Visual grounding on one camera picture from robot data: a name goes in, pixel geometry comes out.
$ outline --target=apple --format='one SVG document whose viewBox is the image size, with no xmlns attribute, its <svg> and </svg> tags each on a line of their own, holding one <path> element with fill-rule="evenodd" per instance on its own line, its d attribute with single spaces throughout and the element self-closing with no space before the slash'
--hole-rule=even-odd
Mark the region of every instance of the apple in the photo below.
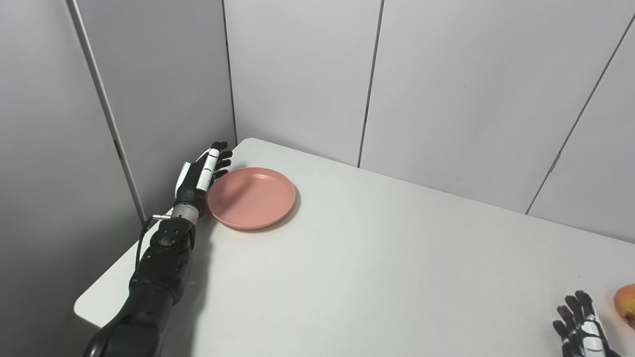
<svg viewBox="0 0 635 357">
<path fill-rule="evenodd" d="M 613 297 L 615 310 L 620 317 L 635 328 L 635 284 L 623 286 Z"/>
</svg>

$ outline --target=white wall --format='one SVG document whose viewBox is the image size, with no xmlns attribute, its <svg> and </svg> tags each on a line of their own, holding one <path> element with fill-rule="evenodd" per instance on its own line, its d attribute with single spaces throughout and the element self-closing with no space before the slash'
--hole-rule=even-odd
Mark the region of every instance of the white wall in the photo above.
<svg viewBox="0 0 635 357">
<path fill-rule="evenodd" d="M 222 0 L 77 0 L 146 215 L 183 162 L 235 142 Z"/>
<path fill-rule="evenodd" d="M 631 29 L 530 215 L 635 243 L 634 95 Z"/>
<path fill-rule="evenodd" d="M 238 140 L 357 165 L 380 0 L 225 6 Z"/>
<path fill-rule="evenodd" d="M 378 0 L 229 1 L 238 139 L 350 165 L 360 159 L 368 170 L 523 213 L 635 13 L 633 0 L 385 0 L 364 131 L 380 7 Z M 611 219 L 592 219 L 630 213 L 622 201 L 607 208 L 610 197 L 630 191 L 596 190 L 613 179 L 586 182 L 571 170 L 560 183 L 569 193 L 551 192 L 558 189 L 550 178 L 532 213 L 632 236 L 628 224 L 608 229 L 603 220 Z M 569 206 L 583 186 L 607 196 L 578 215 Z"/>
<path fill-rule="evenodd" d="M 0 153 L 0 356 L 79 356 L 73 304 L 141 227 L 63 0 L 0 3 Z"/>
<path fill-rule="evenodd" d="M 386 0 L 361 167 L 524 213 L 634 11 Z"/>
</svg>

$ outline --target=white table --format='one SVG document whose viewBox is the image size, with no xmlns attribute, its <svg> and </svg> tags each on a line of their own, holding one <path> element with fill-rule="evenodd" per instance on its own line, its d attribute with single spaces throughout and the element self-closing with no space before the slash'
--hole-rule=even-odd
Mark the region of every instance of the white table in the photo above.
<svg viewBox="0 0 635 357">
<path fill-rule="evenodd" d="M 559 357 L 551 321 L 577 289 L 612 347 L 635 356 L 612 308 L 635 283 L 633 244 L 257 139 L 234 151 L 232 168 L 247 166 L 285 174 L 296 207 L 257 232 L 202 221 L 164 357 Z M 134 254 L 84 292 L 77 315 L 102 326 L 117 313 Z"/>
</svg>

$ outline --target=robotic arm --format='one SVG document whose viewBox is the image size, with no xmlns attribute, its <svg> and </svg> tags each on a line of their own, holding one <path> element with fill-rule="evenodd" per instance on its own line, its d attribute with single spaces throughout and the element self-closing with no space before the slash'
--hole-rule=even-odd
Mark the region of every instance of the robotic arm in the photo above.
<svg viewBox="0 0 635 357">
<path fill-rule="evenodd" d="M 557 308 L 564 322 L 553 322 L 562 339 L 563 357 L 620 357 L 608 346 L 589 294 L 578 290 L 575 296 L 565 297 L 565 302 L 566 306 Z"/>
<path fill-rule="evenodd" d="M 172 307 L 181 299 L 192 266 L 196 222 L 206 208 L 213 181 L 225 173 L 231 151 L 227 142 L 215 142 L 195 162 L 186 163 L 179 175 L 172 214 L 155 215 L 159 229 L 150 247 L 139 257 L 130 279 L 130 294 L 120 312 L 90 340 L 84 357 L 159 357 L 163 331 Z"/>
</svg>

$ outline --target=cable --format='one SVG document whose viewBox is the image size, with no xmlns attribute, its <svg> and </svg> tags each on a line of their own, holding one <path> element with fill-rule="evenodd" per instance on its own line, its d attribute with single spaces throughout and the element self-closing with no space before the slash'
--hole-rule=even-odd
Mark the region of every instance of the cable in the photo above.
<svg viewBox="0 0 635 357">
<path fill-rule="evenodd" d="M 141 260 L 141 244 L 144 241 L 145 233 L 148 233 L 148 229 L 150 228 L 150 223 L 152 223 L 153 219 L 154 217 L 150 217 L 147 220 L 145 220 L 144 226 L 141 228 L 141 234 L 139 234 L 139 242 L 137 243 L 137 259 L 135 260 L 135 269 L 139 265 L 139 260 Z"/>
</svg>

